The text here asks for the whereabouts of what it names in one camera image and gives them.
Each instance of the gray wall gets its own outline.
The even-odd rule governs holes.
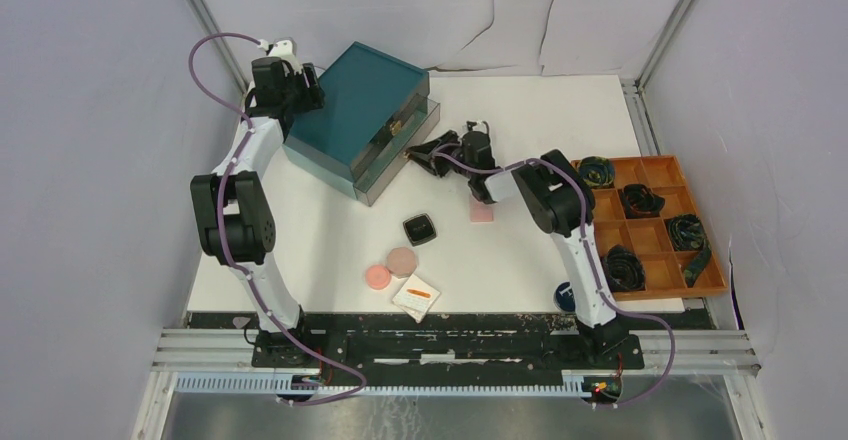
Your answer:
[[[848,0],[697,0],[648,84],[732,253],[779,438],[845,438]]]
[[[185,0],[0,0],[0,438],[127,438],[234,115]],[[217,58],[200,69],[235,98]]]

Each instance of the black square object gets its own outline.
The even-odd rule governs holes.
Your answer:
[[[413,247],[436,238],[436,227],[433,226],[433,221],[426,213],[416,215],[403,222],[403,231],[406,232],[406,238],[409,239]]]

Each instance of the gray floor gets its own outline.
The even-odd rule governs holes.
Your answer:
[[[625,378],[625,397],[653,381]],[[364,396],[292,408],[262,395],[176,394],[164,438],[739,439],[720,377],[670,379],[649,400],[596,411],[570,398]]]

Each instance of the white wall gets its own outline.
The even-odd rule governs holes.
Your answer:
[[[321,66],[356,40],[435,74],[635,78],[677,0],[206,2],[222,30],[293,37],[302,60]],[[256,49],[232,48],[249,72]]]
[[[779,438],[845,438],[848,0],[697,0],[647,87],[763,370]]]
[[[201,36],[185,0],[0,0],[0,438],[129,436],[197,268],[189,181],[234,131]]]

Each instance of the beige round object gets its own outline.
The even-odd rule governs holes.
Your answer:
[[[418,267],[418,259],[415,258],[415,252],[412,250],[399,247],[389,252],[386,267],[396,277],[408,277]]]

